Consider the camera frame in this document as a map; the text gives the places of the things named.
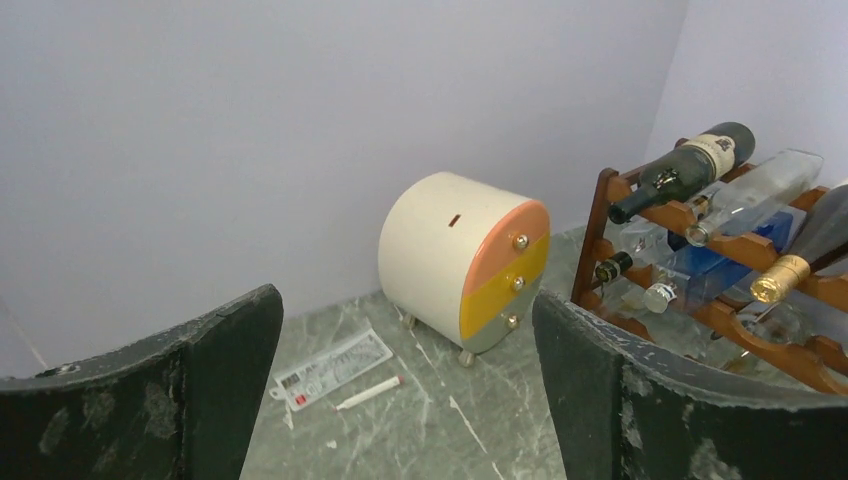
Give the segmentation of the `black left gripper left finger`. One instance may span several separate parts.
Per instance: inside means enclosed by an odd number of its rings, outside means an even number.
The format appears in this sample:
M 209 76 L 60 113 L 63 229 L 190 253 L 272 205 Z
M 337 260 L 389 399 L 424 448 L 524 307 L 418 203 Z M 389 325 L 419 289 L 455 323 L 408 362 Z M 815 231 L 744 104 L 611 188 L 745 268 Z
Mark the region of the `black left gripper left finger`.
M 260 286 L 114 351 L 1 382 L 5 479 L 236 479 L 284 320 Z

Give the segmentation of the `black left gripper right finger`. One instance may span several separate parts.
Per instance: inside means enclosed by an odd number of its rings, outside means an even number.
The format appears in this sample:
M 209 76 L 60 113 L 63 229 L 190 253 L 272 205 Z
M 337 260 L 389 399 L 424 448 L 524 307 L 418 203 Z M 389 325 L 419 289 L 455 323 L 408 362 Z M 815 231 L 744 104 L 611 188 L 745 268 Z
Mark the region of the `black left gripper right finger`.
M 532 308 L 571 479 L 843 479 L 847 400 L 678 356 L 548 291 Z

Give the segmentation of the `clear square glass bottle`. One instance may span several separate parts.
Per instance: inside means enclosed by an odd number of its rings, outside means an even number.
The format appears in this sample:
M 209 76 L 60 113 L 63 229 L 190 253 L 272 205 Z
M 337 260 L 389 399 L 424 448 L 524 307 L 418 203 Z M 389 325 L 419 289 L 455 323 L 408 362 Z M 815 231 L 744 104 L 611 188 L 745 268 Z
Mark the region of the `clear square glass bottle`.
M 712 193 L 708 212 L 686 229 L 685 238 L 704 247 L 717 235 L 753 231 L 807 191 L 823 163 L 822 156 L 803 150 L 778 152 Z

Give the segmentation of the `dark green wine bottle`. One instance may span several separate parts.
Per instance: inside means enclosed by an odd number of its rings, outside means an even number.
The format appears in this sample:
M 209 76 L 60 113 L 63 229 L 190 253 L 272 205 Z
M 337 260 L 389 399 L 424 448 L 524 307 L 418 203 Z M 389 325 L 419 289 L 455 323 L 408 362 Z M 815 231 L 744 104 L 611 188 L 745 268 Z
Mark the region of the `dark green wine bottle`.
M 648 208 L 672 200 L 685 202 L 748 161 L 755 146 L 755 136 L 746 125 L 717 124 L 648 163 L 638 175 L 636 190 L 612 203 L 608 218 L 623 224 Z

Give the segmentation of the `gold-foil dark wine bottle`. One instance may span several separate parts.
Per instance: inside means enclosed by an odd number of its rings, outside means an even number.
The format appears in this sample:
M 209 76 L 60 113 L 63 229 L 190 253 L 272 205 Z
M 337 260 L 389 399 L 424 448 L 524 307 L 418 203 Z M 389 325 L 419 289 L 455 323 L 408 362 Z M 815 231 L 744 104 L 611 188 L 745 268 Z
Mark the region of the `gold-foil dark wine bottle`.
M 780 302 L 811 274 L 846 256 L 847 179 L 843 179 L 807 212 L 783 255 L 752 282 L 749 291 L 760 302 Z

